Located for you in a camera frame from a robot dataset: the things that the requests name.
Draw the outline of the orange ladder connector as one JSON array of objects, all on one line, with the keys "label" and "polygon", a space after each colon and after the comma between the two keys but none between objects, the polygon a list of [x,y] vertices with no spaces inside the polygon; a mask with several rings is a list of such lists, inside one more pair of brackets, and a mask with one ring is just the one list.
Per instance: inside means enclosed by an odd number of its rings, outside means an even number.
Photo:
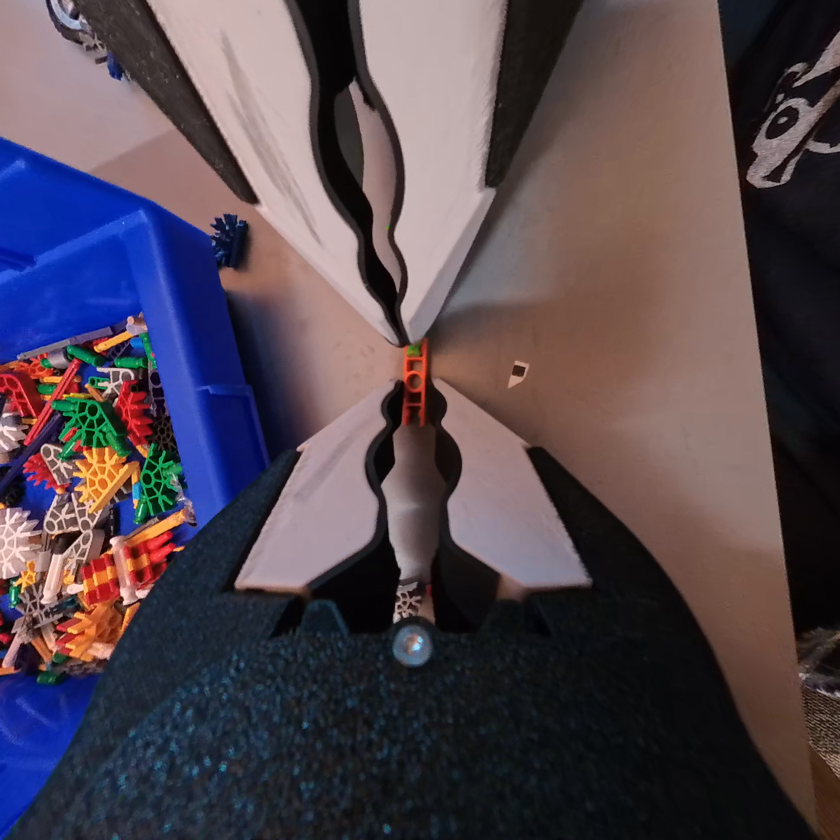
[{"label": "orange ladder connector", "polygon": [[426,425],[426,391],[428,367],[428,339],[425,340],[424,356],[420,359],[403,360],[403,404],[402,425]]}]

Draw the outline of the dark printed shirt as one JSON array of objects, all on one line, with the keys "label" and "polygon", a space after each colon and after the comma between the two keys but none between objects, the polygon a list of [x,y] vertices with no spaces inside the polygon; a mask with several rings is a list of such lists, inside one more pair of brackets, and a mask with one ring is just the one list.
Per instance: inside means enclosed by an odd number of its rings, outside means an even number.
[{"label": "dark printed shirt", "polygon": [[796,635],[839,610],[839,2],[719,2]]}]

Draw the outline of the grey chair seat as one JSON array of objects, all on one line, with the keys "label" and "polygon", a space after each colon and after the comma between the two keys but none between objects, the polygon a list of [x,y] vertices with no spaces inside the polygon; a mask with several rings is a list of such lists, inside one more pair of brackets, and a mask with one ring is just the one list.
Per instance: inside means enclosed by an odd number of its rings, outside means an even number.
[{"label": "grey chair seat", "polygon": [[820,834],[839,838],[839,699],[802,690]]}]

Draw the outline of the small blue red connector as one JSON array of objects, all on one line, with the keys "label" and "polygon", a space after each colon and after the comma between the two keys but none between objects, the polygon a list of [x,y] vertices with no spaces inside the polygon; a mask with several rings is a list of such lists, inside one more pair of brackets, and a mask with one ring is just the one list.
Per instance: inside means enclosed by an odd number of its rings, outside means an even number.
[{"label": "small blue red connector", "polygon": [[245,258],[249,242],[249,223],[231,213],[215,217],[210,239],[217,268],[236,270]]}]

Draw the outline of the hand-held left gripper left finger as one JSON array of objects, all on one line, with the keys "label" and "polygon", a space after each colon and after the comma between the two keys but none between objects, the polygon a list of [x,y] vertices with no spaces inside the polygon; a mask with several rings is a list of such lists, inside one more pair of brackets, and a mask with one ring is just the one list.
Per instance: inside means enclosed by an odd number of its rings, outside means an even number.
[{"label": "hand-held left gripper left finger", "polygon": [[375,388],[297,448],[298,458],[235,589],[313,594],[382,545],[401,381]]}]

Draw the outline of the blue bin with toy pieces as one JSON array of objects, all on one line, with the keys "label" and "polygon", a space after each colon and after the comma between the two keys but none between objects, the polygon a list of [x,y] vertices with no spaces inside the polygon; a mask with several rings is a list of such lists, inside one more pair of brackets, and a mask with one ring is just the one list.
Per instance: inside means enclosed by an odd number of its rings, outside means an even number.
[{"label": "blue bin with toy pieces", "polygon": [[[2,361],[143,313],[197,523],[206,526],[269,466],[210,237],[160,205],[2,140]],[[81,788],[66,760],[117,740],[182,680],[234,644],[248,608],[224,603],[233,566],[179,553],[127,650],[97,682],[2,689],[2,834],[32,803],[44,825],[13,837],[47,838],[58,809]]]}]

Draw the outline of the colourful spoked wheel model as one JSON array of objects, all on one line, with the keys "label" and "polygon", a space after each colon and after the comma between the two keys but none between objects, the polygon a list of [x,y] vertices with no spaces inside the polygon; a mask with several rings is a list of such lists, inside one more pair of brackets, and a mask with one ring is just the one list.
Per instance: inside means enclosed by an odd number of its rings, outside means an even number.
[{"label": "colourful spoked wheel model", "polygon": [[422,581],[399,584],[395,595],[393,623],[398,624],[418,617],[434,622],[434,605],[429,584]]}]

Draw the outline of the pile of colourful toy pieces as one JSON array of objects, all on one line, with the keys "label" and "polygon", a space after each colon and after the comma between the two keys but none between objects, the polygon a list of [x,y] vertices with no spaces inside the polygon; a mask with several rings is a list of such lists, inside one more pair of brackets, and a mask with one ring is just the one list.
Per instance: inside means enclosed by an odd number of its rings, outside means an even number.
[{"label": "pile of colourful toy pieces", "polygon": [[2,676],[100,673],[196,526],[142,313],[2,363]]}]

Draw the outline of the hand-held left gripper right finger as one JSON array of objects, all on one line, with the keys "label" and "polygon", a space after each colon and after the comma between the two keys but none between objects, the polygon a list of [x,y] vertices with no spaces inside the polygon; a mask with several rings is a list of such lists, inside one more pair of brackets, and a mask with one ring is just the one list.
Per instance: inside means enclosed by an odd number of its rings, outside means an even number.
[{"label": "hand-held left gripper right finger", "polygon": [[446,501],[457,550],[498,574],[495,597],[585,588],[592,578],[529,457],[529,444],[444,380],[438,429],[460,468]]}]

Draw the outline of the colourful toy car model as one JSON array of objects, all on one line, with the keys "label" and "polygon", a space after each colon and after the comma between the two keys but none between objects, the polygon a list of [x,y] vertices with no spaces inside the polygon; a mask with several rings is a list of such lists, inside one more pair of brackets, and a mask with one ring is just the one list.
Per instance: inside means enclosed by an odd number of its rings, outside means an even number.
[{"label": "colourful toy car model", "polygon": [[79,48],[95,65],[106,67],[110,78],[131,81],[129,72],[100,40],[75,2],[46,1],[45,5],[49,20],[65,41]]}]

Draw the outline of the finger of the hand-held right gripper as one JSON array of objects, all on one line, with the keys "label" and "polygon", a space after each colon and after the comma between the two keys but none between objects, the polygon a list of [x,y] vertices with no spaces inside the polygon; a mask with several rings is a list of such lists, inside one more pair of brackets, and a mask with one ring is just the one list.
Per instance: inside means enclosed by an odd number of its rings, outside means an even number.
[{"label": "finger of the hand-held right gripper", "polygon": [[441,312],[490,209],[506,2],[348,2],[361,185],[403,342]]},{"label": "finger of the hand-held right gripper", "polygon": [[336,93],[298,2],[152,2],[266,221],[388,342],[404,344],[371,206],[343,159]]}]

